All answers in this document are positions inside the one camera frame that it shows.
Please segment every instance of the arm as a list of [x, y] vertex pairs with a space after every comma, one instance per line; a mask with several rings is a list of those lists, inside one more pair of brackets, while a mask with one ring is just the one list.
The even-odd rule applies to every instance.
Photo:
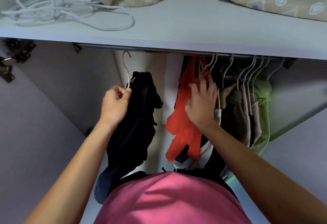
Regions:
[[185, 107], [189, 119], [210, 140], [264, 216], [274, 224], [327, 223], [327, 206], [315, 196], [245, 147], [214, 121], [216, 85], [201, 79], [191, 85]]
[[109, 139], [124, 118], [131, 90], [114, 86], [103, 98], [101, 117], [25, 224], [79, 223]]

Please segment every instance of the pink shirt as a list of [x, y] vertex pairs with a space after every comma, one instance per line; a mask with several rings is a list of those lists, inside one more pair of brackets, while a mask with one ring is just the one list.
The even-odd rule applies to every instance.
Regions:
[[249, 224], [237, 199], [207, 179], [163, 172], [114, 189], [95, 224]]

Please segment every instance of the wardrobe shelf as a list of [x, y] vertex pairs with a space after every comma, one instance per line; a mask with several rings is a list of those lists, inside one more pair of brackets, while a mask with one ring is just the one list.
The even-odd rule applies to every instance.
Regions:
[[[261, 12], [226, 0], [164, 0], [129, 11], [135, 25], [115, 32], [67, 20], [23, 27], [1, 17], [0, 37], [327, 59], [327, 22]], [[114, 25], [128, 22], [128, 16], [100, 12], [88, 20]]]

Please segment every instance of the person's right arm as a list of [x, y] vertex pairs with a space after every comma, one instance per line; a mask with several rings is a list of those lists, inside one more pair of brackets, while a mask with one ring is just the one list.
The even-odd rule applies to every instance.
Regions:
[[192, 99], [185, 107], [189, 119], [210, 140], [256, 206], [273, 224], [327, 223], [327, 206], [224, 131], [214, 121], [216, 86], [201, 80], [191, 85]]

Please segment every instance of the person's left arm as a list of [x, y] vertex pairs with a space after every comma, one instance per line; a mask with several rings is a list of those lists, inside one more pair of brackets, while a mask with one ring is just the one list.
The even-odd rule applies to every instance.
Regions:
[[101, 117], [25, 224], [79, 223], [113, 131], [124, 118], [131, 90], [114, 86], [103, 98]]

